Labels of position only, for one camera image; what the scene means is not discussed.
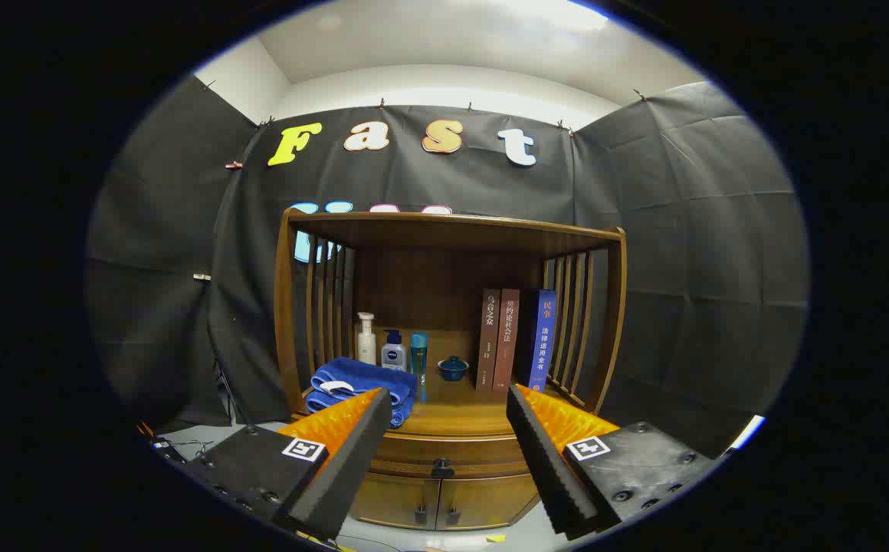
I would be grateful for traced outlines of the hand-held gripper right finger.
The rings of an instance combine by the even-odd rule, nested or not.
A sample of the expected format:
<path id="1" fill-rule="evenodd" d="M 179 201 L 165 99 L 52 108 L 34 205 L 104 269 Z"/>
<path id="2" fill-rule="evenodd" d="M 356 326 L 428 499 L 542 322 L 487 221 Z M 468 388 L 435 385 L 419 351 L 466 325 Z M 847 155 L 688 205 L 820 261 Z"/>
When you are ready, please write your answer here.
<path id="1" fill-rule="evenodd" d="M 714 468 L 714 457 L 647 422 L 618 426 L 516 384 L 507 418 L 553 530 L 602 532 L 661 509 Z"/>

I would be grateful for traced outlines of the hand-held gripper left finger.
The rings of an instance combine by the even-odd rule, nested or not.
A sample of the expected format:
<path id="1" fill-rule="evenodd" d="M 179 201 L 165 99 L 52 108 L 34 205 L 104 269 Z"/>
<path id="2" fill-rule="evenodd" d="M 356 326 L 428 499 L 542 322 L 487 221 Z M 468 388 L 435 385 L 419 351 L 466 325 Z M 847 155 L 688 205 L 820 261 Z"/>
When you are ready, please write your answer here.
<path id="1" fill-rule="evenodd" d="M 375 388 L 277 431 L 239 429 L 186 462 L 184 471 L 248 516 L 331 541 L 391 418 L 388 389 Z"/>

